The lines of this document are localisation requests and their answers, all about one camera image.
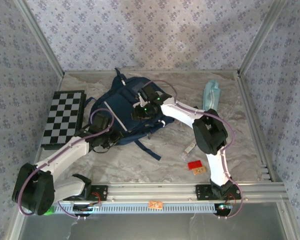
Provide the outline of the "navy blue backpack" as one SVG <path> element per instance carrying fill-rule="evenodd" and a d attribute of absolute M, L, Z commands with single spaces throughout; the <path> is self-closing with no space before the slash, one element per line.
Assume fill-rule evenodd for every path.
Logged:
<path fill-rule="evenodd" d="M 123 134 L 123 137 L 120 137 L 119 143 L 111 145 L 111 147 L 135 143 L 140 149 L 159 161 L 161 156 L 145 147 L 140 142 L 140 139 L 149 137 L 167 124 L 173 123 L 174 119 L 159 114 L 154 119 L 137 120 L 133 119 L 131 115 L 134 107 L 140 102 L 138 91 L 148 83 L 156 90 L 164 92 L 146 77 L 134 76 L 126 78 L 124 74 L 117 70 L 110 90 L 96 99 L 92 105 L 88 122 L 90 123 L 90 116 L 95 110 L 103 108 L 110 110 L 115 115 L 112 130 L 120 131 Z"/>

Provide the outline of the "light blue pencil case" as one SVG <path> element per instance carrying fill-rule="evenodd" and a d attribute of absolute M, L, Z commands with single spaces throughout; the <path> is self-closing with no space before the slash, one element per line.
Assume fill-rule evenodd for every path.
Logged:
<path fill-rule="evenodd" d="M 210 80 L 204 88 L 202 109 L 205 111 L 209 109 L 217 111 L 220 95 L 221 89 L 219 88 L 219 83 L 216 80 Z"/>

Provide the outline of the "black and grey chessboard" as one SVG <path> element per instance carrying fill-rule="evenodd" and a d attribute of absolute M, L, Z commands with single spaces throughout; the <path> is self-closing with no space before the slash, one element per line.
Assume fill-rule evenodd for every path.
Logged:
<path fill-rule="evenodd" d="M 54 93 L 41 141 L 43 149 L 58 150 L 82 128 L 85 101 L 84 90 Z"/>

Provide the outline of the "small clear tube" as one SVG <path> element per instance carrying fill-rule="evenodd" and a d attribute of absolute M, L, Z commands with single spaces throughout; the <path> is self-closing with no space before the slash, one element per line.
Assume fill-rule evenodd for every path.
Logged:
<path fill-rule="evenodd" d="M 195 143 L 191 143 L 188 147 L 185 148 L 185 150 L 180 154 L 180 159 L 183 161 L 186 161 L 187 158 L 190 156 L 193 149 L 196 147 Z"/>

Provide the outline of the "red plastic block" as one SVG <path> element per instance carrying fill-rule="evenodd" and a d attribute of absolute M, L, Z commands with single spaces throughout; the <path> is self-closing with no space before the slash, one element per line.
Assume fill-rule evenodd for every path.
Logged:
<path fill-rule="evenodd" d="M 193 170 L 193 169 L 196 169 L 196 168 L 201 168 L 203 165 L 202 165 L 202 162 L 200 160 L 196 160 L 196 161 L 188 162 L 187 166 L 188 166 L 189 170 Z"/>

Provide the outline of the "grey metal sheet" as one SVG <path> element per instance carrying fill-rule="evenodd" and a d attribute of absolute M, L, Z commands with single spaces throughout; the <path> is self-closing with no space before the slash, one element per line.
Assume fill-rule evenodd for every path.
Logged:
<path fill-rule="evenodd" d="M 4 240 L 300 240 L 285 202 L 246 203 L 234 217 L 212 213 L 18 215 Z"/>

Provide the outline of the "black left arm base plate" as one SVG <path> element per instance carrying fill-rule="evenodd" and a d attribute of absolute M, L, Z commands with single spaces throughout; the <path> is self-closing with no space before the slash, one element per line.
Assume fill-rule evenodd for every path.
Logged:
<path fill-rule="evenodd" d="M 88 201 L 88 202 L 102 202 L 106 201 L 108 196 L 107 185 L 89 185 L 85 187 L 83 192 L 79 195 L 73 195 L 63 199 L 64 201 Z"/>

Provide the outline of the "aluminium mounting rail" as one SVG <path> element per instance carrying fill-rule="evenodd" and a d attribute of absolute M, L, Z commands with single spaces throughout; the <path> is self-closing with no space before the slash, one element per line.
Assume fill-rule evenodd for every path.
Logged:
<path fill-rule="evenodd" d="M 288 194 L 281 182 L 242 182 L 238 189 L 241 199 L 235 200 L 229 195 L 226 200 L 197 200 L 195 187 L 203 183 L 96 183 L 107 185 L 106 203 L 164 203 L 208 202 L 208 203 L 267 203 L 286 202 Z"/>

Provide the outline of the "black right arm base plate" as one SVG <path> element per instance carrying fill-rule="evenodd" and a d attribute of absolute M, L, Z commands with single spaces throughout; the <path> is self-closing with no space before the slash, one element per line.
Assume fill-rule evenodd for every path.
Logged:
<path fill-rule="evenodd" d="M 197 184 L 195 186 L 195 194 L 198 201 L 226 200 L 228 196 L 234 196 L 235 200 L 242 199 L 242 195 L 236 185 L 231 185 L 226 189 L 211 184 Z"/>

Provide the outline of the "aluminium frame post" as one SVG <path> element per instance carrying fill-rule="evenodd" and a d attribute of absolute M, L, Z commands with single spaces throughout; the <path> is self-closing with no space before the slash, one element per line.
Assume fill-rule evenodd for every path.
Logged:
<path fill-rule="evenodd" d="M 257 53 L 259 52 L 264 41 L 266 40 L 269 32 L 271 31 L 272 27 L 276 23 L 282 9 L 287 4 L 287 1 L 288 0 L 273 0 L 272 4 L 268 9 L 268 12 L 266 13 L 263 19 L 263 22 L 261 23 L 259 29 L 257 30 L 256 35 L 253 38 L 253 41 L 238 69 L 238 75 L 240 77 L 245 75 L 247 70 L 251 66 L 252 62 L 257 56 Z"/>
<path fill-rule="evenodd" d="M 41 30 L 39 24 L 37 23 L 35 15 L 32 13 L 25 0 L 13 0 L 13 2 L 15 3 L 16 7 L 20 11 L 24 21 L 26 22 L 32 34 L 34 35 L 35 39 L 37 40 L 43 53 L 45 54 L 49 63 L 51 64 L 53 70 L 62 79 L 64 77 L 64 71 L 61 65 L 59 64 L 56 55 L 51 49 L 48 40 L 44 36 L 43 31 Z"/>

